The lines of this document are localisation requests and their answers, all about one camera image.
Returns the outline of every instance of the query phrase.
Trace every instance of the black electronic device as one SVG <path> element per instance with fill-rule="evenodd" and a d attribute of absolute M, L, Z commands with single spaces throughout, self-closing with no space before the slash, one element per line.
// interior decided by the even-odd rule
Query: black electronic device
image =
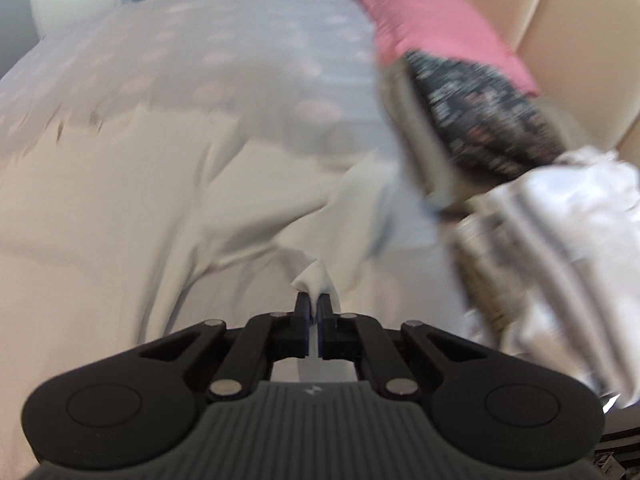
<path fill-rule="evenodd" d="M 29 479 L 601 478 L 585 386 L 420 321 L 386 330 L 323 295 L 319 355 L 359 381 L 270 382 L 308 355 L 310 306 L 208 320 L 47 381 L 22 412 Z"/>

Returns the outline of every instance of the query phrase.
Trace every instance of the white cloth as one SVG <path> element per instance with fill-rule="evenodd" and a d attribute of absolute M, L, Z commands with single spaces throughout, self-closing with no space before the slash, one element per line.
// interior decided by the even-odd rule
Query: white cloth
<path fill-rule="evenodd" d="M 558 163 L 572 166 L 530 171 L 472 205 L 500 225 L 495 243 L 538 287 L 513 340 L 550 362 L 545 337 L 565 337 L 600 393 L 621 394 L 625 406 L 640 398 L 638 170 L 590 147 Z M 580 378 L 584 363 L 571 352 L 562 360 Z"/>
<path fill-rule="evenodd" d="M 501 226 L 491 229 L 488 223 L 478 213 L 469 215 L 456 228 L 456 243 L 473 255 L 476 272 L 488 282 L 475 286 L 494 291 L 482 310 L 489 318 L 500 315 L 500 350 L 572 376 L 596 390 L 590 368 L 568 343 L 526 259 L 513 250 Z"/>
<path fill-rule="evenodd" d="M 244 142 L 237 123 L 145 108 L 99 132 L 54 123 L 2 175 L 2 480 L 35 464 L 19 421 L 28 393 L 162 336 L 206 270 L 276 249 L 300 289 L 336 300 L 350 290 L 380 238 L 395 167 L 295 157 Z"/>
<path fill-rule="evenodd" d="M 531 172 L 516 184 L 596 304 L 594 320 L 623 375 L 622 404 L 640 398 L 638 181 L 632 165 L 601 157 L 581 168 Z"/>

